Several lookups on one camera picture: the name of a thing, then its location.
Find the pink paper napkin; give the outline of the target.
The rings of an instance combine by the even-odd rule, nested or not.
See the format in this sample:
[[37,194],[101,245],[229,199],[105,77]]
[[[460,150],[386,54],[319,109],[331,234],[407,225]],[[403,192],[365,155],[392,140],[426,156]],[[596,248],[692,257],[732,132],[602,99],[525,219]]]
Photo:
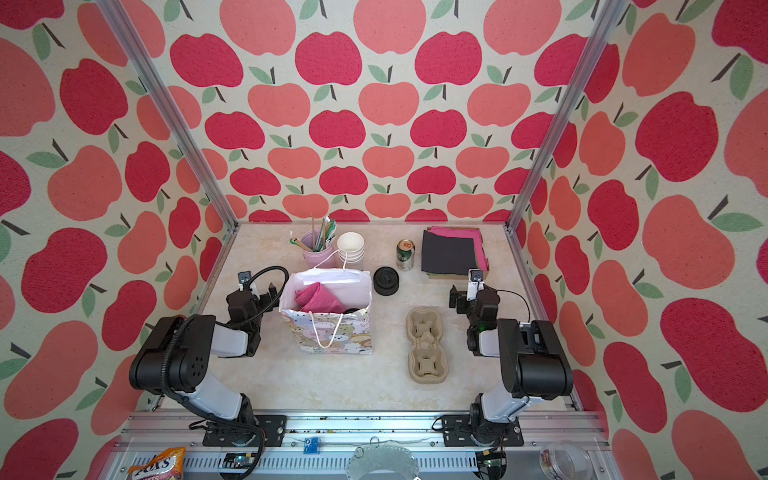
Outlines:
[[346,307],[321,283],[313,283],[295,294],[296,309],[307,313],[343,314]]

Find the white patterned paper gift bag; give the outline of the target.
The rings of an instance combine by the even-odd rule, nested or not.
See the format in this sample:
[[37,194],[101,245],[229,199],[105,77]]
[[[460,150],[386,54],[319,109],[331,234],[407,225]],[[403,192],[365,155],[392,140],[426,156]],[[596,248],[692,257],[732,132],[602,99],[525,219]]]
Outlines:
[[[296,309],[295,294],[321,283],[346,307],[343,314],[307,313]],[[285,318],[301,351],[312,354],[371,355],[372,279],[368,271],[312,268],[293,273],[281,295]]]

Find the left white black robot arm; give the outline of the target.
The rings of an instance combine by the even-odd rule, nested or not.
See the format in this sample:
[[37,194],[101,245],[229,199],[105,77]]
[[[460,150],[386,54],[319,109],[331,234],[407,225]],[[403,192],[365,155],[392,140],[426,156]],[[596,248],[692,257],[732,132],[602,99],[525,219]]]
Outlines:
[[281,446],[287,417],[256,415],[247,395],[230,389],[209,371],[213,356],[255,355],[263,314],[279,298],[274,286],[260,296],[241,286],[226,298],[230,320],[224,324],[213,315],[160,319],[129,368],[130,385],[164,395],[198,416],[190,428],[204,431],[205,447]]

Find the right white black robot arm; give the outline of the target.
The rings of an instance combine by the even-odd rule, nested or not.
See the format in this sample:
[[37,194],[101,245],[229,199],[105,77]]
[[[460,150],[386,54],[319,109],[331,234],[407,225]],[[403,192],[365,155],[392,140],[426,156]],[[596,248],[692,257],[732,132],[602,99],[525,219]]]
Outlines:
[[449,307],[469,320],[467,346],[476,357],[496,357],[500,382],[480,393],[469,410],[439,418],[447,447],[521,447],[519,415],[534,404],[568,396],[573,371],[548,320],[500,319],[499,291],[452,288]]

